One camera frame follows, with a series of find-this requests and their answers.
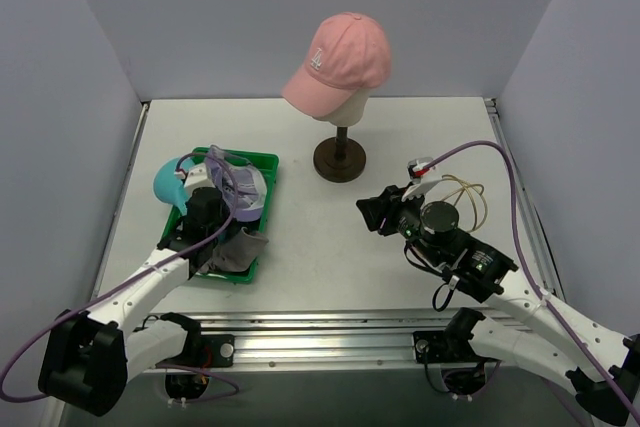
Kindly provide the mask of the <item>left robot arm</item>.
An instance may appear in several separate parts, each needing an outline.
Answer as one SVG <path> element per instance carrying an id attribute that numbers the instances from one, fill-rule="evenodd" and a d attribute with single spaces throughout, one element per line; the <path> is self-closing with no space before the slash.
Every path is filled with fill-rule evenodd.
<path id="1" fill-rule="evenodd" d="M 166 313 L 149 326 L 151 310 L 191 280 L 211 259 L 237 205 L 220 190 L 199 188 L 177 228 L 122 284 L 77 312 L 59 315 L 50 332 L 38 379 L 41 393 L 97 417 L 119 401 L 127 384 L 151 368 L 184 370 L 196 384 L 213 350 L 200 324 Z"/>

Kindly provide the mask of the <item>purple baseball cap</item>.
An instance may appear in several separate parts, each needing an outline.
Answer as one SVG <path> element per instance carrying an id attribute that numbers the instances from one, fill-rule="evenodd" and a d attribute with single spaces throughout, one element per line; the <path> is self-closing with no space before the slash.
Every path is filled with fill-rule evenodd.
<path id="1" fill-rule="evenodd" d="M 258 221 L 263 213 L 268 187 L 263 174 L 246 158 L 211 145 L 204 159 L 209 177 L 231 207 L 235 198 L 233 182 L 237 184 L 235 219 L 249 223 Z"/>

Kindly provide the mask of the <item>pink baseball cap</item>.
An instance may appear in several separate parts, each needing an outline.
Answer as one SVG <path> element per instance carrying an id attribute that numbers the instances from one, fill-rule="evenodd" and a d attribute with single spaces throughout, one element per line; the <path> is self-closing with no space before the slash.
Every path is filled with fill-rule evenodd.
<path id="1" fill-rule="evenodd" d="M 391 69 L 391 46 L 382 26 L 365 14 L 343 12 L 321 22 L 281 96 L 301 113 L 323 118 L 357 92 L 382 86 Z"/>

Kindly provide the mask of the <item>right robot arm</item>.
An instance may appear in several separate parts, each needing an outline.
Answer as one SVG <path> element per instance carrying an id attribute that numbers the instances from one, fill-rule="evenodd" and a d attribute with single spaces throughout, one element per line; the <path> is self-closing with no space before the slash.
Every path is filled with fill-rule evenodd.
<path id="1" fill-rule="evenodd" d="M 444 347 L 455 359 L 472 354 L 513 363 L 570 392 L 591 416 L 614 426 L 638 419 L 639 338 L 608 329 L 527 278 L 515 263 L 458 226 L 445 202 L 406 200 L 391 185 L 356 206 L 369 231 L 401 235 L 417 268 L 527 327 L 518 333 L 489 316 L 460 309 L 448 325 Z"/>

